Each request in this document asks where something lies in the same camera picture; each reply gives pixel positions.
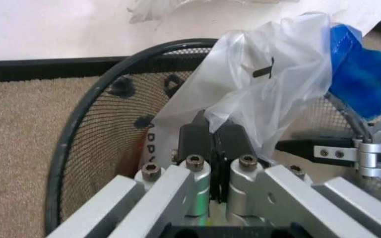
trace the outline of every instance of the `black sticker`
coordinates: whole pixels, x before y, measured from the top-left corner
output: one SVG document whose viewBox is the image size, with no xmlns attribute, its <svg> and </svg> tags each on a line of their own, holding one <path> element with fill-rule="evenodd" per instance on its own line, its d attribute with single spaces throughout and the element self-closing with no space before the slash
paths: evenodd
<svg viewBox="0 0 381 238">
<path fill-rule="evenodd" d="M 133 80 L 122 76 L 111 85 L 108 93 L 120 98 L 130 98 L 135 94 L 135 92 L 136 90 L 133 85 Z"/>
<path fill-rule="evenodd" d="M 144 117 L 139 117 L 138 119 L 136 119 L 133 125 L 137 129 L 144 129 L 151 125 L 152 119 L 154 119 L 154 115 L 146 115 Z"/>
<path fill-rule="evenodd" d="M 184 82 L 185 81 L 183 79 L 179 78 L 175 74 L 170 74 L 166 79 L 164 79 L 164 92 L 167 97 L 172 98 Z"/>
</svg>

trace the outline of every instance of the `transparent plastic bag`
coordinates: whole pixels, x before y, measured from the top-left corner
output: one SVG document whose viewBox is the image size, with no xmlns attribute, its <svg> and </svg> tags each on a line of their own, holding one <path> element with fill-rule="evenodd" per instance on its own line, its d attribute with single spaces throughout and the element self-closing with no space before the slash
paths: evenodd
<svg viewBox="0 0 381 238">
<path fill-rule="evenodd" d="M 180 126 L 202 109 L 211 132 L 231 119 L 246 129 L 257 155 L 269 157 L 292 120 L 327 92 L 331 74 L 326 14 L 227 32 L 154 118 L 142 162 L 169 166 Z"/>
<path fill-rule="evenodd" d="M 134 0 L 129 11 L 133 13 L 130 23 L 138 23 L 151 20 L 161 20 L 170 15 L 178 7 L 189 2 L 201 1 L 207 2 L 212 0 Z M 240 3 L 272 3 L 280 0 L 219 0 L 219 1 L 237 1 Z"/>
</svg>

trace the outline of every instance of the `screw head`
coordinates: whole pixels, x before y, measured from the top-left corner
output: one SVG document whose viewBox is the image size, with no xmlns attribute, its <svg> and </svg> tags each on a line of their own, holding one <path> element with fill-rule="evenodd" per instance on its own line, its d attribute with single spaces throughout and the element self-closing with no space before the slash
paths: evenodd
<svg viewBox="0 0 381 238">
<path fill-rule="evenodd" d="M 201 171 L 204 168 L 204 158 L 196 154 L 188 155 L 186 157 L 186 168 L 193 172 Z"/>
<path fill-rule="evenodd" d="M 322 150 L 320 150 L 320 155 L 321 156 L 328 156 L 329 152 L 327 150 L 325 150 L 325 149 L 322 149 Z"/>
<path fill-rule="evenodd" d="M 171 151 L 171 162 L 174 162 L 174 163 L 177 163 L 178 162 L 178 152 L 177 152 L 177 149 L 173 149 Z"/>
<path fill-rule="evenodd" d="M 161 176 L 161 168 L 158 164 L 149 162 L 142 167 L 142 177 L 145 181 L 157 181 Z"/>
<path fill-rule="evenodd" d="M 338 151 L 335 152 L 335 156 L 337 158 L 341 159 L 341 158 L 343 158 L 345 156 L 345 154 L 342 151 L 338 150 Z"/>
<path fill-rule="evenodd" d="M 244 154 L 239 157 L 239 165 L 243 170 L 253 171 L 256 169 L 258 161 L 254 155 Z"/>
<path fill-rule="evenodd" d="M 305 171 L 303 169 L 301 169 L 301 167 L 299 167 L 297 165 L 291 165 L 289 167 L 289 169 L 291 170 L 291 172 L 293 172 L 300 179 L 304 179 Z"/>
</svg>

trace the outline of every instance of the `beige carpet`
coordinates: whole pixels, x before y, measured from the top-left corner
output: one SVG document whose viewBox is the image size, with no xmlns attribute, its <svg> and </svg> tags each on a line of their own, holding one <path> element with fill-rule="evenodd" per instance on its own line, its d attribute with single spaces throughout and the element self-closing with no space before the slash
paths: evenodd
<svg viewBox="0 0 381 238">
<path fill-rule="evenodd" d="M 365 38 L 381 50 L 381 33 Z M 97 77 L 0 83 L 0 238 L 43 236 L 49 164 L 70 112 Z"/>
</svg>

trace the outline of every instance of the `black rim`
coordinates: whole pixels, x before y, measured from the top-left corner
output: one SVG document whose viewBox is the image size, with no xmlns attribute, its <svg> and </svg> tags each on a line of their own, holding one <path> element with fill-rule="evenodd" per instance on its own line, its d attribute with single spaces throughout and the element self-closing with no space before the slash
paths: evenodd
<svg viewBox="0 0 381 238">
<path fill-rule="evenodd" d="M 117 77 L 128 73 L 130 68 L 142 60 L 148 60 L 164 53 L 190 48 L 212 48 L 216 39 L 188 39 L 169 42 L 154 46 L 134 56 L 126 58 L 124 61 L 116 64 L 93 85 L 91 89 L 83 96 L 79 104 L 71 113 L 63 132 L 57 142 L 54 156 L 51 162 L 51 168 L 47 183 L 47 196 L 45 203 L 45 232 L 48 235 L 61 222 L 60 217 L 60 201 L 63 184 L 63 170 L 68 158 L 69 150 L 74 139 L 74 135 L 85 113 L 91 107 L 93 102 L 101 95 L 101 93 L 115 80 Z"/>
</svg>

